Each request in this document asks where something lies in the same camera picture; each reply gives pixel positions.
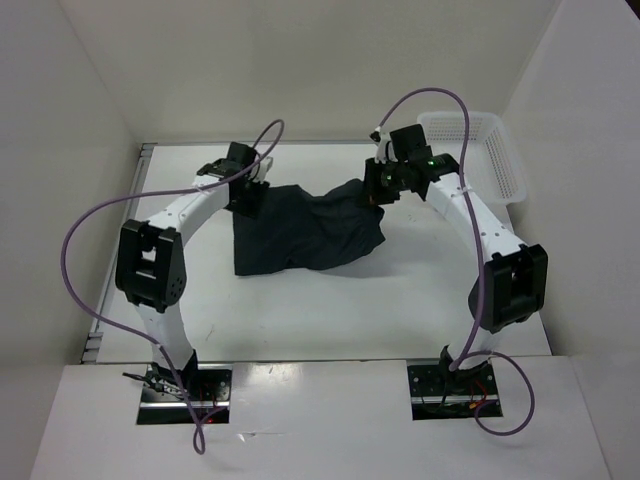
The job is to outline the dark navy shorts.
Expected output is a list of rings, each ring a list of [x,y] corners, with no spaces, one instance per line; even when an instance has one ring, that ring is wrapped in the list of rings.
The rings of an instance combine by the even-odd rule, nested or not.
[[[299,185],[268,188],[255,218],[233,215],[234,273],[324,271],[369,255],[385,242],[384,209],[362,204],[362,188],[359,179],[320,196]]]

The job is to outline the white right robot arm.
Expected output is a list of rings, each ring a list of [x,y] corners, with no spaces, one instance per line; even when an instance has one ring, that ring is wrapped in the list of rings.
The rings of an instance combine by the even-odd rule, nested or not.
[[[477,261],[468,295],[469,336],[445,346],[439,358],[440,385],[450,393],[469,386],[493,354],[506,327],[538,312],[546,291],[548,255],[510,232],[472,190],[464,158],[434,154],[423,128],[410,125],[390,133],[375,129],[374,157],[366,160],[363,204],[383,206],[411,192],[436,210],[465,242]]]

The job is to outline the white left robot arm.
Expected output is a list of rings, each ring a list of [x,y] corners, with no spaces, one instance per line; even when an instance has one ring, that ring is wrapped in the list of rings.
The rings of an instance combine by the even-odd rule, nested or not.
[[[203,165],[192,185],[148,219],[120,230],[115,284],[132,304],[152,343],[149,383],[185,400],[205,391],[195,348],[187,338],[180,299],[187,286],[184,249],[215,213],[255,218],[269,188],[273,159],[233,142],[225,157]]]

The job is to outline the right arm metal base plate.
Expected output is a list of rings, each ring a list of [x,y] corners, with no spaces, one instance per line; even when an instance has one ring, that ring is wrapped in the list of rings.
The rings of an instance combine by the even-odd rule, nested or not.
[[[469,378],[452,383],[435,359],[407,363],[411,413],[414,421],[473,419],[503,416],[494,369],[488,362]]]

